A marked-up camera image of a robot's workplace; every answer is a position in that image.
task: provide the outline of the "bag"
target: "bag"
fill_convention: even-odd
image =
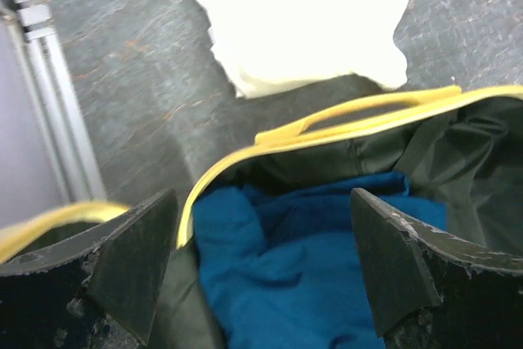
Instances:
[[[409,107],[307,131],[334,116],[398,104]],[[228,333],[207,306],[198,277],[191,212],[205,190],[249,184],[283,195],[393,170],[409,177],[415,196],[445,204],[448,233],[368,191],[352,192],[352,226],[376,334],[388,348],[519,347],[522,124],[523,87],[463,94],[447,87],[366,97],[259,134],[255,145],[216,163],[191,191],[149,347],[226,347]]]

